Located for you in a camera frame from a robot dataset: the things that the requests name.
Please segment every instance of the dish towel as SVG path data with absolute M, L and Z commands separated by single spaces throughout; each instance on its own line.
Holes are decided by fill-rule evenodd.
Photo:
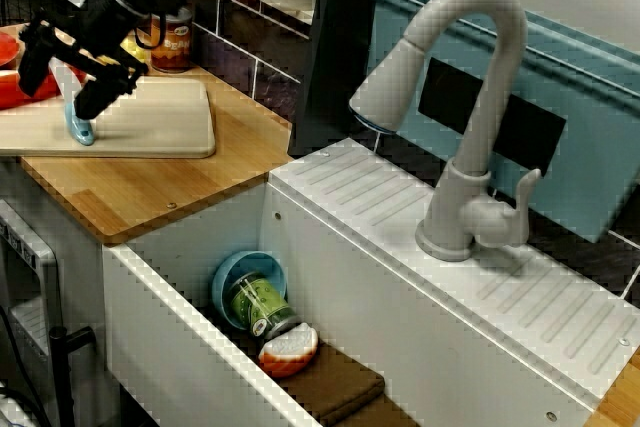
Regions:
M 419 427 L 400 407 L 386 395 L 351 414 L 336 427 Z
M 331 427 L 384 392 L 384 378 L 321 343 L 299 373 L 276 382 L 314 419 Z

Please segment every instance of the ribbed drainboard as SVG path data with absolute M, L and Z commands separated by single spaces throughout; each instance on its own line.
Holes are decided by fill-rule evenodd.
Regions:
M 351 139 L 269 182 L 591 408 L 640 345 L 640 310 L 532 247 L 425 254 L 414 234 L 433 189 Z

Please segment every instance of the black handle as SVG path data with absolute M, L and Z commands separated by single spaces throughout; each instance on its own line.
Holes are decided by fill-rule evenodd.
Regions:
M 53 327 L 49 330 L 53 383 L 56 389 L 58 414 L 62 427 L 75 427 L 69 354 L 95 342 L 96 336 L 91 327 L 85 327 L 71 335 L 67 335 L 67 329 L 64 327 Z

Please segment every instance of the blue bowl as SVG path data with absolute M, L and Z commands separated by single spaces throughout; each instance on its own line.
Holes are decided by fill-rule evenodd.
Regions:
M 225 310 L 223 295 L 236 280 L 250 272 L 263 274 L 269 283 L 278 289 L 283 298 L 287 293 L 287 281 L 282 267 L 276 259 L 266 252 L 245 250 L 227 257 L 213 276 L 211 300 L 216 310 L 227 322 L 241 330 L 246 329 L 236 320 L 232 312 Z

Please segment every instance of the gray faucet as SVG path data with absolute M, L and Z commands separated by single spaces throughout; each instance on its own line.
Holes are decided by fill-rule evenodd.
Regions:
M 496 47 L 458 151 L 448 162 L 416 230 L 416 242 L 438 259 L 470 257 L 473 238 L 490 248 L 517 246 L 529 237 L 528 204 L 541 177 L 526 174 L 516 187 L 516 209 L 487 195 L 487 171 L 527 40 L 527 19 L 518 0 L 431 0 L 403 37 L 358 88 L 349 105 L 367 127 L 398 130 L 413 98 L 427 52 L 453 22 L 472 13 L 489 15 Z

